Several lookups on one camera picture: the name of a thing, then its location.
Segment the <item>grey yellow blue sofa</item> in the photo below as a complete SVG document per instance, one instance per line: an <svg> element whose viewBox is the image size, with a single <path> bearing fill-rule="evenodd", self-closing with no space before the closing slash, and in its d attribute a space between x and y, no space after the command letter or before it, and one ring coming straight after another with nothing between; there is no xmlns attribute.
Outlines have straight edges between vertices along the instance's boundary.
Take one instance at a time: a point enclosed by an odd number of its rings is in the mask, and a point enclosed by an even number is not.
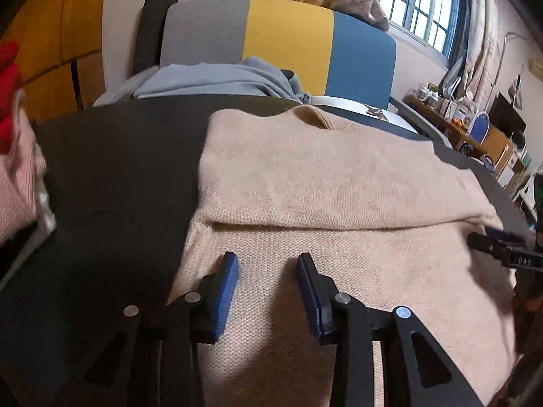
<svg viewBox="0 0 543 407"><path fill-rule="evenodd" d="M306 93L388 109L442 144L446 136L392 95L395 40L337 11L287 0L188 0L168 9L160 64L239 63L294 72Z"/></svg>

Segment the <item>wooden side table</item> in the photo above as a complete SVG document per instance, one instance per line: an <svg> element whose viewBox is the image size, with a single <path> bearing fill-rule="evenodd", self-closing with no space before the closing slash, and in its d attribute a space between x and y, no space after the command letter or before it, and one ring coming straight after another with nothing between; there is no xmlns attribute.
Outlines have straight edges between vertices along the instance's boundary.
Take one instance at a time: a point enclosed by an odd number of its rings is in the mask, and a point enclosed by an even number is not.
<svg viewBox="0 0 543 407"><path fill-rule="evenodd" d="M433 126L436 126L451 142L455 150L459 151L463 144L469 144L474 148L472 154L489 157L494 164L496 176L499 176L503 172L503 168L507 166L513 154L513 143L492 124L490 124L485 139L478 142L461 127L447 121L439 112L418 100L414 95L406 95L403 102L420 113Z"/></svg>

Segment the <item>red garment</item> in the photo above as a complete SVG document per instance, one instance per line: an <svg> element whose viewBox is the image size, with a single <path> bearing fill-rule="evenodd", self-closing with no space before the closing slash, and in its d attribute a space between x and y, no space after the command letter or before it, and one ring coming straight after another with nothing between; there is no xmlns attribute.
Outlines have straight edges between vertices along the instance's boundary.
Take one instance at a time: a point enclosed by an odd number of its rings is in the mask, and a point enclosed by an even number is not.
<svg viewBox="0 0 543 407"><path fill-rule="evenodd" d="M13 141L13 97L21 86L21 72L15 60L19 47L15 41L0 46L0 153L8 154Z"/></svg>

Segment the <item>blue round chair back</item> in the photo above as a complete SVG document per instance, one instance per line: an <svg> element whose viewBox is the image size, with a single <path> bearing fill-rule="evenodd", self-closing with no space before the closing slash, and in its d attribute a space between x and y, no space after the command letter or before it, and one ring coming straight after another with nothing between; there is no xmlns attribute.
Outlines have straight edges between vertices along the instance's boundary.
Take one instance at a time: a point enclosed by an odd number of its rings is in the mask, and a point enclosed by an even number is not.
<svg viewBox="0 0 543 407"><path fill-rule="evenodd" d="M468 135L478 143L483 143L490 128L490 117L485 111L477 113L472 119Z"/></svg>

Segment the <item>window with blue grille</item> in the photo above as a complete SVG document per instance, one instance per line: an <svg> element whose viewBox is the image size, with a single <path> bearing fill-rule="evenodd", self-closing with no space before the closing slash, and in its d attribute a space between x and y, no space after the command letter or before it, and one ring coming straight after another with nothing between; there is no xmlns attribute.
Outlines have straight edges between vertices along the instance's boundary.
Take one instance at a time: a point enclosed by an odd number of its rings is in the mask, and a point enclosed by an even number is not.
<svg viewBox="0 0 543 407"><path fill-rule="evenodd" d="M385 15L415 39L449 58L460 32L465 0L377 0Z"/></svg>

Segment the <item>wooden wardrobe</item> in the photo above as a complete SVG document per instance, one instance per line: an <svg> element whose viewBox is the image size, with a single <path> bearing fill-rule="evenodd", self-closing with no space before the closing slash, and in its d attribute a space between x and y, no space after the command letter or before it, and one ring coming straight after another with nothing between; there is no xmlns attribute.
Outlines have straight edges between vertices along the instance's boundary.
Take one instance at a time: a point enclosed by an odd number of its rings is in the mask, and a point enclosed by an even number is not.
<svg viewBox="0 0 543 407"><path fill-rule="evenodd" d="M105 92L104 0L26 0L3 40L19 45L24 106L43 122L90 108Z"/></svg>

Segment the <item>pink knit garment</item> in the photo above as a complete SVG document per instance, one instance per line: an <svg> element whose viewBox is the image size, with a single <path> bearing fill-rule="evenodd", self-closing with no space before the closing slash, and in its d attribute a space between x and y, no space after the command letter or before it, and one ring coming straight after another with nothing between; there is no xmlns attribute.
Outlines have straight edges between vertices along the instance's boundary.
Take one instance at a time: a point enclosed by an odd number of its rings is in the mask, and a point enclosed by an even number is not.
<svg viewBox="0 0 543 407"><path fill-rule="evenodd" d="M24 90L18 89L12 102L13 142L9 152L1 156L1 244L36 220L36 185L46 170L22 106L24 98Z"/></svg>

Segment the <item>light blue garment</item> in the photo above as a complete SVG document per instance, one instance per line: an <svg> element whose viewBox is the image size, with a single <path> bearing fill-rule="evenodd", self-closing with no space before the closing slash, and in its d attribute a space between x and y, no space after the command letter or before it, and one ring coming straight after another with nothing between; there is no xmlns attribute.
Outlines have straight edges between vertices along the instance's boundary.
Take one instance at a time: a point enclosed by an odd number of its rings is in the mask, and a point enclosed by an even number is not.
<svg viewBox="0 0 543 407"><path fill-rule="evenodd" d="M118 89L102 94L94 105L106 106L132 98L188 95L276 97L298 104L308 104L311 100L294 72L249 56L234 64L155 65L130 77Z"/></svg>

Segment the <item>black rolled mat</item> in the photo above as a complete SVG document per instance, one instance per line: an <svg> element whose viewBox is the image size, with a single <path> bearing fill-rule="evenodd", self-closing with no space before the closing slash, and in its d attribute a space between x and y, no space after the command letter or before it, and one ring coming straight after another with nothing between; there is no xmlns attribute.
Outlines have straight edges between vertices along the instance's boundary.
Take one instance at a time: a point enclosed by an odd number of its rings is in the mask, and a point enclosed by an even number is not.
<svg viewBox="0 0 543 407"><path fill-rule="evenodd" d="M159 65L168 9L177 0L145 0L136 32L132 75Z"/></svg>

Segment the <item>beige knit sweater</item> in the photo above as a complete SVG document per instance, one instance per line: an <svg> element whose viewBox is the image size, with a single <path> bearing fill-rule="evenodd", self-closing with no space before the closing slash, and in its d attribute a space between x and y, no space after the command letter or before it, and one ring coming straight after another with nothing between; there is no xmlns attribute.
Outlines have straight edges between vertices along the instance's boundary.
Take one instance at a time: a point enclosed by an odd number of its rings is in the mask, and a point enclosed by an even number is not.
<svg viewBox="0 0 543 407"><path fill-rule="evenodd" d="M209 406L325 406L335 350L311 335L296 259L369 308L411 308L483 403L516 361L508 270L467 235L502 221L472 171L411 141L311 106L270 118L213 113L199 206L171 294L225 252L239 280L225 333L202 346Z"/></svg>

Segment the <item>white printed cushion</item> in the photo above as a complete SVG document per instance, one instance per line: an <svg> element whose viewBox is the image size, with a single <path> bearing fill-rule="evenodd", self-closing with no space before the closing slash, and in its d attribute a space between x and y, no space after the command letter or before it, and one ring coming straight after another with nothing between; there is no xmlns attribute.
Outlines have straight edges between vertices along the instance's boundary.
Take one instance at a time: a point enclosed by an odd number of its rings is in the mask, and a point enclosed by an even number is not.
<svg viewBox="0 0 543 407"><path fill-rule="evenodd" d="M341 97L328 97L328 96L313 96L310 98L309 103L313 106L318 106L320 109L336 108L350 113L371 117L374 119L380 119L382 121L391 123L395 126L405 129L406 131L418 133L405 119L401 118L396 113L389 112L386 109L376 108L375 106L367 106L366 104L359 103L346 98Z"/></svg>

